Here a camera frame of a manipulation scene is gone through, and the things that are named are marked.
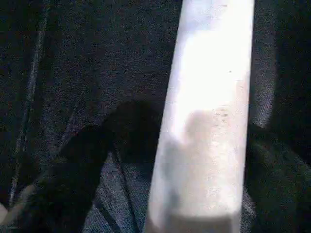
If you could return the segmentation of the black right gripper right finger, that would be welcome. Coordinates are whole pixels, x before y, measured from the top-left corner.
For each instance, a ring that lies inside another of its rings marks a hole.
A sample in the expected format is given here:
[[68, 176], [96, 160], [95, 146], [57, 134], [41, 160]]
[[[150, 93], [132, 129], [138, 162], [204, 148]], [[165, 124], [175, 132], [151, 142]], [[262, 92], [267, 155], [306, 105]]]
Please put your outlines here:
[[311, 168], [274, 133], [250, 125], [245, 186], [252, 200], [253, 233], [311, 231]]

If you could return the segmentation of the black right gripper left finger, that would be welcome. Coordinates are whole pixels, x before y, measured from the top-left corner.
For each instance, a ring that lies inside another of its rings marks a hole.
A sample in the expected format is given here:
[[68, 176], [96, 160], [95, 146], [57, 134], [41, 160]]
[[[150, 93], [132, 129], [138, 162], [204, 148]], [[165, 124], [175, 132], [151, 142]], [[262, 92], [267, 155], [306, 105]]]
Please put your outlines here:
[[26, 233], [139, 233], [155, 163], [159, 114], [124, 102], [81, 129], [31, 185]]

